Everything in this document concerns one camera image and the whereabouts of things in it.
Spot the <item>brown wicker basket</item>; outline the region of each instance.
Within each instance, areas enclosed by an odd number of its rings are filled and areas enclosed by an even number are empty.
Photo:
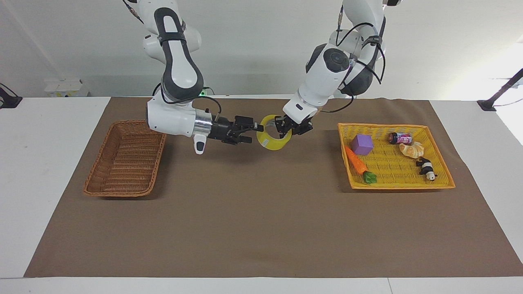
[[[98,197],[140,197],[151,193],[165,145],[165,134],[143,120],[111,125],[84,185]]]

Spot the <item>purple can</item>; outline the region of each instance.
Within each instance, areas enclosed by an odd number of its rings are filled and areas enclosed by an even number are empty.
[[[412,144],[412,135],[408,133],[390,133],[389,134],[389,143],[391,144]]]

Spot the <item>white wall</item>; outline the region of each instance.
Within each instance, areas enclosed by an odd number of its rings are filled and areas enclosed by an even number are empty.
[[[193,59],[206,85],[218,94],[282,94],[303,81],[341,0],[178,3],[202,35]],[[405,0],[386,15],[387,71],[367,97],[448,98],[523,32],[521,0]],[[120,0],[0,0],[0,25],[0,80],[23,96],[44,95],[43,80],[55,77],[81,78],[96,96],[150,95],[163,72]]]

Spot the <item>black stand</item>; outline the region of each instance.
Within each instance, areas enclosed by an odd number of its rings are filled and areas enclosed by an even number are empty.
[[[515,76],[509,79],[508,82],[503,87],[501,87],[501,89],[489,100],[479,100],[477,103],[480,105],[481,109],[485,111],[496,111],[496,108],[494,108],[494,102],[496,102],[496,100],[508,89],[512,88],[522,77],[523,69],[519,70]]]
[[[2,88],[0,88],[0,98],[4,101],[0,108],[16,108],[22,101],[22,97],[11,96]]]

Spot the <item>croissant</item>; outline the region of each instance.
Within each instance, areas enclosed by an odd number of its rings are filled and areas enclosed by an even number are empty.
[[[410,146],[401,143],[400,151],[403,153],[403,155],[416,159],[423,156],[425,148],[419,142],[414,142]]]

